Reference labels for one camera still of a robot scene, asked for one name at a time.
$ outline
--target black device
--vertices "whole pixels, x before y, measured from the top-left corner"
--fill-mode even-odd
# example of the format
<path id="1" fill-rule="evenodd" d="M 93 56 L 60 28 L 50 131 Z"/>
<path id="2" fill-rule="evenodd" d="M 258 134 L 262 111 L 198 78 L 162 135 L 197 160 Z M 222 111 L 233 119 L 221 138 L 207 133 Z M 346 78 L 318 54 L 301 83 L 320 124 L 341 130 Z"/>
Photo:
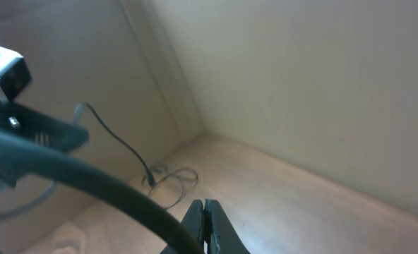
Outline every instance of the black device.
<path id="1" fill-rule="evenodd" d="M 164 254 L 204 253 L 204 242 L 208 243 L 208 253 L 249 253 L 218 201 L 206 200 L 203 206 L 200 200 L 195 200 L 179 223 L 129 185 L 68 156 L 88 141 L 88 132 L 15 103 L 14 99 L 30 79 L 23 57 L 0 47 L 0 191 L 14 188 L 16 181 L 26 174 L 36 174 L 50 179 L 52 186 L 65 184 L 125 212 L 168 243 L 162 251 Z M 106 129 L 119 139 L 108 127 Z M 148 166 L 145 165 L 145 169 L 147 175 L 150 174 Z M 0 214 L 0 220 L 27 212 L 50 193 Z"/>

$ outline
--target white wall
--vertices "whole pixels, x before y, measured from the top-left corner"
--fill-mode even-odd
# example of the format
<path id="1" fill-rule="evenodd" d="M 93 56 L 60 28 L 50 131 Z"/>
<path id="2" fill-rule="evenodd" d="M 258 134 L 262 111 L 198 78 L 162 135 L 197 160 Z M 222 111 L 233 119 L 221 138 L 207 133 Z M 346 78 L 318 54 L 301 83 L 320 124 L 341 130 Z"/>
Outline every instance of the white wall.
<path id="1" fill-rule="evenodd" d="M 184 139 L 122 15 L 111 0 L 0 0 L 0 45 L 24 54 L 32 72 L 34 82 L 21 103 L 70 121 L 77 102 L 90 102 L 151 163 Z M 75 156 L 123 179 L 143 173 L 89 112 L 82 125 L 90 144 Z M 24 179 L 15 192 L 0 194 L 0 210 L 31 200 L 44 185 Z M 0 249 L 16 253 L 91 202 L 61 186 L 37 209 L 0 223 Z"/>
<path id="2" fill-rule="evenodd" d="M 418 0 L 152 3 L 211 131 L 418 214 Z"/>

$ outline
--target wall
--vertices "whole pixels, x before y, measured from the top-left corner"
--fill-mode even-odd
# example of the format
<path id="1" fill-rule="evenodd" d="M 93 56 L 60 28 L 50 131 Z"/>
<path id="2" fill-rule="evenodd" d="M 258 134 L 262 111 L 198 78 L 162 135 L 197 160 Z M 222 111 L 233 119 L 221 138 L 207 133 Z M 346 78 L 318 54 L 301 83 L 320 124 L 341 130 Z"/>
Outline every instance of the wall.
<path id="1" fill-rule="evenodd" d="M 418 214 L 418 0 L 151 2 L 211 131 Z"/>
<path id="2" fill-rule="evenodd" d="M 32 72 L 21 103 L 70 121 L 76 103 L 90 102 L 149 163 L 184 142 L 117 2 L 0 0 L 0 45 L 21 52 Z M 81 124 L 90 143 L 75 156 L 123 179 L 143 173 L 89 112 Z M 0 194 L 0 211 L 31 200 L 45 184 L 23 179 L 14 192 Z M 60 186 L 45 204 L 0 223 L 0 249 L 18 252 L 91 202 Z"/>

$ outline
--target black cable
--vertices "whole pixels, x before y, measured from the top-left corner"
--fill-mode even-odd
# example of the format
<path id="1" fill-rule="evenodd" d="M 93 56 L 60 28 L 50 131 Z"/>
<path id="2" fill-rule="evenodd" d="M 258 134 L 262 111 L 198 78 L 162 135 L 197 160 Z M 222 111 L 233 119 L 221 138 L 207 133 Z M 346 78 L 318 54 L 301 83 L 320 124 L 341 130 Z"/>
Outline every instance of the black cable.
<path id="1" fill-rule="evenodd" d="M 44 202 L 46 199 L 48 199 L 52 193 L 56 189 L 56 182 L 51 181 L 50 184 L 45 188 L 45 190 L 41 193 L 38 198 L 35 198 L 34 200 L 28 202 L 27 204 L 21 205 L 20 207 L 14 208 L 12 210 L 6 211 L 6 212 L 0 212 L 0 221 L 11 219 L 14 217 L 17 217 L 23 213 L 26 213 L 30 211 L 32 208 L 36 207 L 37 205 Z"/>
<path id="2" fill-rule="evenodd" d="M 0 131 L 0 167 L 10 169 L 13 165 L 18 170 L 77 188 L 113 205 L 157 234 L 178 253 L 204 253 L 188 229 L 129 185 L 78 159 Z"/>
<path id="3" fill-rule="evenodd" d="M 151 187 L 149 193 L 148 193 L 148 197 L 150 197 L 153 192 L 157 189 L 157 187 L 162 184 L 165 180 L 167 180 L 168 178 L 172 177 L 178 180 L 180 186 L 181 186 L 181 195 L 178 197 L 178 199 L 176 200 L 176 202 L 174 202 L 173 204 L 163 207 L 165 210 L 168 210 L 172 207 L 174 207 L 176 204 L 178 204 L 179 202 L 181 202 L 184 197 L 187 195 L 188 190 L 186 188 L 186 185 L 184 184 L 184 182 L 188 182 L 188 183 L 194 183 L 192 188 L 195 188 L 196 184 L 198 184 L 198 173 L 194 170 L 194 169 L 190 169 L 190 168 L 183 168 L 183 169 L 177 169 L 176 171 L 173 172 L 169 172 L 167 165 L 160 165 L 160 166 L 156 166 L 156 167 L 152 167 L 151 169 L 148 167 L 148 165 L 145 163 L 145 161 L 143 160 L 143 158 L 139 155 L 139 153 L 137 151 L 135 151 L 128 143 L 126 143 L 124 140 L 122 140 L 117 134 L 115 134 L 105 123 L 104 121 L 99 117 L 99 115 L 97 114 L 95 108 L 93 108 L 89 103 L 87 102 L 83 102 L 80 103 L 76 106 L 76 109 L 74 110 L 74 117 L 73 117 L 73 123 L 74 124 L 78 124 L 78 122 L 80 121 L 80 117 L 82 115 L 82 112 L 84 110 L 84 108 L 87 107 L 93 114 L 93 116 L 95 116 L 95 118 L 97 119 L 97 121 L 101 124 L 101 126 L 112 136 L 114 137 L 116 140 L 118 140 L 124 147 L 126 147 L 127 149 L 129 149 L 132 153 L 134 153 L 135 156 L 137 156 L 137 158 L 140 160 L 141 164 L 143 165 L 143 167 L 145 168 L 145 172 L 146 172 L 146 176 L 143 177 L 142 180 L 142 185 L 144 183 L 145 180 L 148 180 L 148 185 Z M 185 176 L 180 176 L 178 175 L 178 173 L 180 172 L 190 172 L 194 175 L 194 177 L 185 177 Z M 155 181 L 154 176 L 152 173 L 156 173 L 156 174 L 163 174 L 166 173 L 164 177 L 162 177 L 159 181 Z"/>

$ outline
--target wooden floor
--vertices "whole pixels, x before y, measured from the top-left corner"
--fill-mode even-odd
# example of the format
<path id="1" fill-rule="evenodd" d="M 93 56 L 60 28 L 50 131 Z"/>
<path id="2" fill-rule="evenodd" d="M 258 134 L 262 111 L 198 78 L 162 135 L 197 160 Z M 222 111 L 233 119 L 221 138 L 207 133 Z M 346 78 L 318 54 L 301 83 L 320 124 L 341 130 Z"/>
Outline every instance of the wooden floor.
<path id="1" fill-rule="evenodd" d="M 200 176 L 170 212 L 181 219 L 193 199 L 217 199 L 252 253 L 418 253 L 418 218 L 232 140 L 207 135 L 165 162 Z M 140 181 L 132 184 L 146 192 Z M 167 205 L 177 186 L 164 184 L 153 199 Z M 24 253 L 159 253 L 164 246 L 99 203 Z"/>

